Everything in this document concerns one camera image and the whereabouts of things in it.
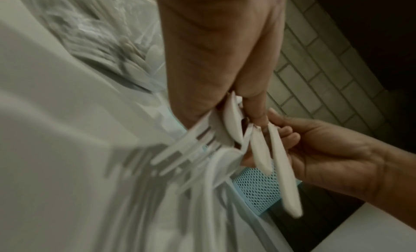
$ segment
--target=hand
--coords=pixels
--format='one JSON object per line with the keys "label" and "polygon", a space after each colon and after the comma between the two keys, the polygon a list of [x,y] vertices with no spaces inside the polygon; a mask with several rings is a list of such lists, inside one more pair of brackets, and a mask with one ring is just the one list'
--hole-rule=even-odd
{"label": "hand", "polygon": [[368,202],[377,198],[386,171],[384,153],[378,151],[382,142],[322,121],[281,116],[273,109],[268,117],[300,135],[299,144],[288,151],[299,180]]}
{"label": "hand", "polygon": [[286,0],[157,1],[176,117],[190,128],[234,90],[251,122],[266,127]]}

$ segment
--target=mesh container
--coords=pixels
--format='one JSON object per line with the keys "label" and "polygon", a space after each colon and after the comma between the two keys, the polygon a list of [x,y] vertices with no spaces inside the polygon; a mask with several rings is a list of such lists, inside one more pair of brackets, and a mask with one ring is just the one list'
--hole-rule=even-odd
{"label": "mesh container", "polygon": [[280,200],[275,172],[265,176],[259,169],[246,168],[233,180],[233,184],[246,204],[258,216]]}

